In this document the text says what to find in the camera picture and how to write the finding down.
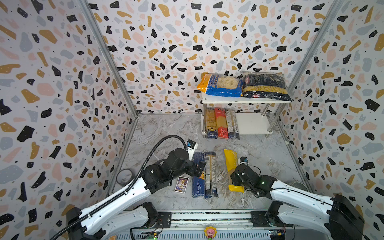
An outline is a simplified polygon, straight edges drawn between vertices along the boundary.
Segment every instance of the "trading card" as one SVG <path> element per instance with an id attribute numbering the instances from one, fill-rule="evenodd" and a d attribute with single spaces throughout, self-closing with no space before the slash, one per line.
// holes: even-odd
<path id="1" fill-rule="evenodd" d="M 187 177 L 179 177 L 176 183 L 175 192 L 185 193 L 187 190 L 188 178 Z"/>

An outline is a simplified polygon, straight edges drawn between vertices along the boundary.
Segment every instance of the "shelf leg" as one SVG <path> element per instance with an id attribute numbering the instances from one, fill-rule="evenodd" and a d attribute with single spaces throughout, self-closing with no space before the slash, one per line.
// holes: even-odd
<path id="1" fill-rule="evenodd" d="M 277 110 L 276 110 L 276 113 L 275 113 L 275 118 L 273 119 L 273 121 L 269 125 L 269 128 L 267 130 L 268 132 L 272 132 L 272 128 L 275 126 L 276 122 L 278 121 L 281 112 L 285 108 L 285 105 L 286 105 L 286 103 L 280 103 L 279 106 L 277 107 Z"/>
<path id="2" fill-rule="evenodd" d="M 262 112 L 262 116 L 265 116 L 266 111 L 267 111 L 268 108 L 269 108 L 269 105 L 271 105 L 271 104 L 270 104 L 270 103 L 267 103 L 267 104 L 266 104 L 266 106 L 265 106 L 265 108 L 264 108 L 264 110 L 263 110 L 263 112 Z"/>
<path id="3" fill-rule="evenodd" d="M 206 103 L 203 103 L 203 126 L 202 127 L 202 132 L 206 133 L 206 118 L 207 118 L 207 104 Z"/>

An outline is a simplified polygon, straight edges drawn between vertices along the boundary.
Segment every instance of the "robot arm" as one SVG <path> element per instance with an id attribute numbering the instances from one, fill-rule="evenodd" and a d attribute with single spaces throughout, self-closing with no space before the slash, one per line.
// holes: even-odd
<path id="1" fill-rule="evenodd" d="M 361 240 L 364 219 L 347 198 L 313 194 L 267 175 L 256 174 L 240 164 L 231 174 L 234 185 L 243 185 L 255 197 L 272 202 L 266 218 L 269 223 L 298 224 L 330 235 L 334 240 Z"/>
<path id="2" fill-rule="evenodd" d="M 156 209 L 151 203 L 140 203 L 159 189 L 170 186 L 174 178 L 184 173 L 201 176 L 205 163 L 195 164 L 189 160 L 192 159 L 197 145 L 188 140 L 186 149 L 177 148 L 169 153 L 167 159 L 147 166 L 129 191 L 125 187 L 93 206 L 82 210 L 75 207 L 68 211 L 66 218 L 69 239 L 99 240 L 128 228 L 153 226 L 158 216 Z M 108 207 L 95 212 L 102 205 Z M 127 208 L 135 207 L 137 208 L 133 211 L 121 213 Z"/>

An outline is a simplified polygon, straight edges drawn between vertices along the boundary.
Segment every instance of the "plastic bag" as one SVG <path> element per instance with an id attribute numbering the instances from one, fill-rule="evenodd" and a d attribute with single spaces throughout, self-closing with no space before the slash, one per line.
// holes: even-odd
<path id="1" fill-rule="evenodd" d="M 215 108 L 217 135 L 219 138 L 228 139 L 227 120 L 225 118 L 225 110 L 222 108 Z"/>
<path id="2" fill-rule="evenodd" d="M 205 195 L 204 198 L 218 197 L 216 182 L 216 153 L 205 152 Z"/>
<path id="3" fill-rule="evenodd" d="M 233 180 L 231 179 L 231 174 L 235 171 L 235 168 L 237 167 L 237 153 L 229 149 L 224 149 L 224 155 L 225 155 L 225 163 L 227 164 L 229 190 L 232 192 L 244 193 L 244 187 L 233 185 Z"/>
<path id="4" fill-rule="evenodd" d="M 221 97 L 241 97 L 242 80 L 222 74 L 203 73 L 197 89 L 208 95 Z"/>
<path id="5" fill-rule="evenodd" d="M 243 78 L 243 97 L 291 101 L 282 75 L 243 72 Z"/>
<path id="6" fill-rule="evenodd" d="M 215 110 L 208 108 L 205 114 L 206 114 L 205 131 L 207 132 L 207 138 L 217 139 L 218 133 L 217 133 Z"/>
<path id="7" fill-rule="evenodd" d="M 205 154 L 203 152 L 195 152 L 192 158 L 193 162 L 199 164 L 200 161 L 205 161 Z M 205 171 L 200 177 L 194 176 L 192 178 L 192 197 L 205 196 Z"/>
<path id="8" fill-rule="evenodd" d="M 228 137 L 232 139 L 240 139 L 235 111 L 226 109 L 225 118 L 227 119 Z"/>

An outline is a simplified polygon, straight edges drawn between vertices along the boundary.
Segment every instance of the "blue spaghetti package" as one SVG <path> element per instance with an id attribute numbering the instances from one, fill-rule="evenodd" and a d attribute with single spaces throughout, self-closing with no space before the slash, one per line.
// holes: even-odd
<path id="1" fill-rule="evenodd" d="M 205 195 L 204 198 L 218 197 L 216 182 L 216 153 L 205 152 Z"/>
<path id="2" fill-rule="evenodd" d="M 233 76 L 203 73 L 197 89 L 208 95 L 238 98 L 242 95 L 243 81 Z"/>
<path id="3" fill-rule="evenodd" d="M 192 158 L 193 162 L 199 164 L 200 161 L 205 161 L 205 154 L 203 152 L 195 152 Z M 205 196 L 205 171 L 200 177 L 193 177 L 192 179 L 192 197 Z"/>

